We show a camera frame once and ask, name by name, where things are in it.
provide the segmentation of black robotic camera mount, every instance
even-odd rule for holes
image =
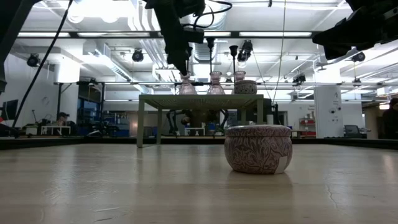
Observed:
[[[325,49],[326,59],[346,55],[352,47],[366,50],[398,39],[398,1],[346,0],[353,13],[336,26],[313,37]]]
[[[155,11],[160,31],[166,43],[167,63],[173,64],[182,75],[187,75],[189,42],[203,43],[203,29],[184,28],[180,18],[194,14],[201,16],[205,10],[204,0],[146,0],[146,9]]]

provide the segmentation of table leg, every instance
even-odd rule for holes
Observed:
[[[162,140],[162,108],[157,109],[157,134],[156,134],[156,144],[160,144]]]
[[[242,125],[246,125],[246,109],[242,109],[241,121]]]
[[[142,148],[144,144],[144,113],[145,101],[139,100],[138,105],[138,122],[137,122],[137,147]]]
[[[257,124],[264,124],[264,100],[257,100]]]

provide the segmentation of desk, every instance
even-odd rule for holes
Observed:
[[[47,134],[47,130],[48,129],[51,129],[51,135],[53,135],[54,134],[54,128],[59,128],[60,129],[60,132],[61,132],[60,135],[62,135],[62,129],[65,129],[65,128],[69,130],[69,134],[70,134],[70,127],[69,126],[42,126],[42,135],[45,135],[43,133]]]
[[[144,139],[145,104],[158,110],[156,143],[162,138],[162,110],[231,110],[242,111],[242,124],[246,124],[246,109],[257,107],[257,124],[264,124],[264,95],[139,95],[137,147]]]

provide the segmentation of glass vase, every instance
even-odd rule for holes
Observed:
[[[237,82],[243,81],[245,75],[246,75],[246,72],[244,72],[244,71],[237,71],[234,74],[235,79],[236,79]]]
[[[196,95],[197,91],[195,87],[190,83],[189,78],[191,77],[191,73],[188,72],[187,75],[182,75],[180,73],[182,84],[180,86],[179,95]]]
[[[225,95],[223,87],[220,85],[221,72],[210,72],[211,86],[207,95]]]

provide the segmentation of computer monitor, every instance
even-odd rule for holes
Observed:
[[[18,100],[4,102],[1,108],[1,118],[5,121],[13,120],[17,116]]]

